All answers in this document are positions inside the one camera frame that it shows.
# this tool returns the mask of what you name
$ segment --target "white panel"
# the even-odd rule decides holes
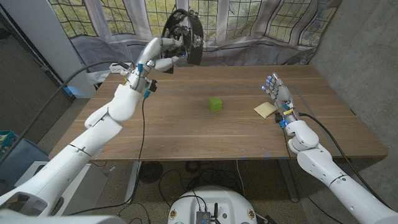
[[[47,0],[0,0],[0,3],[63,80],[81,68],[75,49]],[[95,92],[86,72],[76,76],[68,87],[77,98],[91,98]]]

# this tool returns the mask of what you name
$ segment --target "black cable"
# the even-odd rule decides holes
[[[139,151],[138,163],[139,163],[139,160],[140,160],[140,158],[141,158],[141,152],[142,152],[142,148],[144,147],[144,138],[145,138],[144,103],[145,103],[145,98],[144,98],[144,100],[142,101],[142,120],[143,120],[143,124],[144,124],[144,125],[143,125],[143,128],[142,128],[142,144],[141,144],[141,149],[140,149],[140,151]],[[117,205],[108,205],[108,206],[98,207],[98,208],[89,208],[89,209],[86,209],[86,210],[82,210],[82,211],[79,211],[79,212],[72,213],[72,214],[70,214],[70,215],[76,215],[76,214],[83,213],[83,212],[101,210],[101,209],[105,209],[105,208],[120,207],[120,206],[123,206],[123,205],[128,204],[128,202],[129,202],[130,200],[132,200],[132,197],[133,197],[133,196],[134,196],[134,191],[131,193],[131,196],[129,197],[129,199],[128,199],[127,201],[123,202],[123,203],[120,203],[120,204],[117,204]]]
[[[161,182],[162,182],[163,177],[164,177],[166,174],[168,174],[169,172],[172,172],[172,171],[175,171],[175,172],[178,173],[178,176],[180,177],[181,187],[182,187],[182,189],[184,189],[184,191],[185,191],[185,187],[184,187],[184,185],[182,184],[181,173],[180,173],[180,171],[175,170],[175,169],[169,170],[169,171],[167,171],[166,173],[164,173],[164,174],[160,177],[159,182],[158,182],[158,184],[157,184],[157,186],[158,186],[158,188],[159,188],[160,196],[162,196],[164,202],[166,202],[166,204],[167,204],[170,208],[171,208],[172,206],[171,206],[171,204],[169,204],[169,203],[167,202],[166,198],[164,197],[164,195],[163,195],[163,193],[162,193],[162,190],[160,189],[160,184],[161,184]]]
[[[198,199],[198,197],[196,197],[197,198],[197,201],[198,201],[198,205],[199,205],[199,212],[201,212],[201,208],[200,208],[200,203],[199,203],[199,199]]]
[[[207,212],[207,205],[206,205],[205,200],[204,200],[203,198],[199,197],[199,196],[196,196],[196,195],[185,195],[185,196],[181,196],[181,197],[179,197],[177,200],[175,200],[175,201],[171,204],[171,206],[172,206],[176,201],[178,201],[178,200],[180,200],[180,199],[183,199],[183,198],[187,198],[187,197],[195,197],[195,198],[199,198],[200,200],[202,200],[202,202],[205,204],[205,212]]]
[[[202,168],[203,165],[207,165],[207,164],[210,164],[210,163],[211,163],[211,166],[212,166],[211,169],[203,169]],[[222,177],[221,173],[223,173],[227,178],[229,178],[230,180],[232,180],[234,182],[234,186],[226,186],[225,185],[225,187],[237,188],[239,191],[241,191],[243,193],[243,190],[242,190],[240,184],[237,181],[238,177],[236,176],[235,172],[233,172],[231,170],[215,169],[214,168],[214,164],[212,163],[212,161],[211,162],[207,162],[206,164],[201,164],[200,170],[201,170],[201,172],[199,173],[199,176],[201,176],[202,173],[204,173],[204,172],[207,172],[207,173],[211,172],[212,173],[212,175],[211,175],[212,178],[214,177],[215,174],[218,174],[220,177]],[[208,181],[207,179],[205,179],[204,177],[201,176],[201,178],[204,179],[208,184],[211,184],[211,182]]]
[[[145,212],[146,212],[146,214],[147,214],[147,218],[148,218],[148,223],[150,223],[150,218],[149,218],[148,210],[146,209],[145,206],[143,206],[143,204],[138,203],[138,202],[131,203],[131,204],[125,206],[124,208],[122,208],[122,210],[119,211],[118,216],[120,217],[120,213],[123,212],[123,210],[126,209],[126,208],[127,208],[128,206],[130,206],[130,205],[140,205],[140,206],[145,210]]]
[[[343,224],[343,223],[340,222],[339,220],[337,220],[337,219],[335,219],[334,217],[332,217],[331,215],[327,214],[327,212],[325,212],[322,208],[320,208],[320,207],[310,198],[310,196],[305,192],[303,186],[302,186],[301,183],[300,183],[300,179],[299,179],[299,176],[298,176],[297,173],[296,173],[296,168],[295,168],[295,166],[294,166],[294,163],[293,163],[293,160],[292,160],[292,156],[290,155],[290,152],[289,152],[289,147],[288,147],[288,145],[287,145],[287,139],[286,139],[285,130],[282,129],[282,131],[284,132],[286,150],[287,150],[287,154],[289,155],[290,163],[292,164],[293,171],[294,171],[294,174],[295,174],[295,176],[296,176],[296,178],[297,178],[298,185],[299,185],[300,188],[302,189],[303,193],[305,194],[305,196],[306,196],[306,197],[307,197],[307,198],[308,198],[308,199],[309,199],[321,212],[323,212],[325,215],[327,215],[329,218],[331,218],[331,219],[334,220],[335,222],[340,223],[340,224]]]
[[[108,162],[105,162],[104,163],[104,165],[102,165],[102,166],[99,166],[99,165],[97,165],[97,164],[95,164],[94,162],[91,162],[93,165],[95,165],[96,167],[104,167]]]
[[[133,218],[133,219],[129,222],[129,224],[132,224],[132,221],[134,221],[134,220],[139,220],[139,221],[141,222],[141,224],[142,224],[142,220],[141,220],[140,218]]]
[[[361,180],[361,182],[366,186],[366,188],[381,202],[383,203],[386,207],[390,208],[390,206],[387,205],[386,202],[383,201],[383,199],[380,198],[380,196],[378,196],[377,193],[375,193],[375,191],[371,188],[371,186],[369,186],[369,184],[361,177],[361,175],[356,171],[356,169],[353,167],[353,165],[350,163],[350,161],[348,160],[347,156],[345,155],[345,153],[343,152],[343,150],[340,148],[340,146],[338,145],[336,139],[334,139],[333,135],[329,132],[329,130],[323,125],[321,124],[321,122],[319,122],[316,118],[314,118],[313,116],[306,114],[306,113],[298,113],[299,116],[306,116],[311,118],[312,120],[314,120],[317,124],[319,124],[319,126],[321,126],[326,133],[329,135],[329,137],[331,138],[331,140],[333,141],[333,143],[335,143],[337,149],[340,151],[341,155],[344,157],[344,159],[347,161],[348,165],[351,167],[351,169],[354,171],[355,175]]]
[[[60,85],[57,90],[55,90],[55,92],[50,96],[50,98],[44,103],[44,105],[41,107],[41,109],[39,110],[39,112],[37,112],[37,114],[35,115],[35,117],[32,119],[32,121],[30,121],[30,123],[28,124],[28,126],[25,128],[25,130],[21,133],[21,135],[17,138],[17,140],[14,142],[14,144],[10,147],[10,149],[8,150],[8,152],[11,152],[18,144],[19,142],[25,137],[25,135],[27,134],[27,132],[29,131],[29,129],[33,126],[33,124],[38,120],[39,116],[44,112],[44,110],[46,109],[46,107],[48,107],[48,105],[51,103],[51,101],[58,95],[58,93],[63,90],[64,87],[66,87],[66,85],[70,82],[70,80],[72,80],[73,78],[75,78],[80,72],[86,70],[87,68],[91,68],[95,65],[101,65],[103,63],[114,63],[114,61],[111,60],[107,60],[107,61],[103,61],[103,62],[96,62],[96,63],[92,63],[91,65],[86,65],[84,67],[81,67],[80,69],[78,69],[77,71],[73,72],[73,74],[71,74],[69,76],[68,79],[66,79],[64,81],[64,83],[62,83],[62,85]],[[5,160],[5,158],[7,157],[7,154],[5,156],[3,156],[0,159],[0,164],[3,162],[3,160]]]

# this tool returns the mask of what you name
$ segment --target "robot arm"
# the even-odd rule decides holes
[[[290,150],[297,154],[300,167],[323,182],[360,223],[398,223],[398,213],[342,171],[331,154],[319,143],[318,135],[300,120],[290,91],[276,73],[262,89],[271,96],[282,114],[280,126],[289,136]]]
[[[199,23],[201,29],[200,21],[192,12],[179,9],[171,17],[173,19],[169,18],[169,21],[175,23],[188,17],[194,24]],[[56,214],[62,206],[61,195],[65,189],[92,155],[120,132],[123,127],[121,122],[130,119],[134,114],[138,102],[142,99],[142,91],[146,89],[145,97],[149,91],[156,91],[156,81],[147,79],[147,74],[153,68],[161,72],[172,68],[180,55],[186,54],[188,63],[200,63],[200,58],[190,57],[191,51],[186,50],[193,48],[194,43],[187,39],[196,31],[190,28],[189,32],[179,33],[179,36],[172,32],[170,38],[152,39],[141,52],[137,66],[129,68],[127,72],[121,72],[124,82],[116,89],[112,101],[88,117],[85,122],[87,130],[30,180],[0,197],[0,217],[9,217],[10,214],[46,217]],[[203,42],[194,48],[201,52]],[[167,54],[167,57],[161,57],[162,54]]]

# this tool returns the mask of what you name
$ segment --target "curtain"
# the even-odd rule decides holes
[[[135,62],[176,9],[204,31],[202,66],[307,64],[341,0],[49,0],[81,62]],[[91,72],[107,70],[99,65]]]

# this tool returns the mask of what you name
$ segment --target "sticky note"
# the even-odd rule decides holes
[[[264,119],[266,119],[270,114],[272,114],[274,111],[276,111],[276,107],[268,102],[265,102],[261,104],[260,106],[256,107],[254,110],[262,116]]]

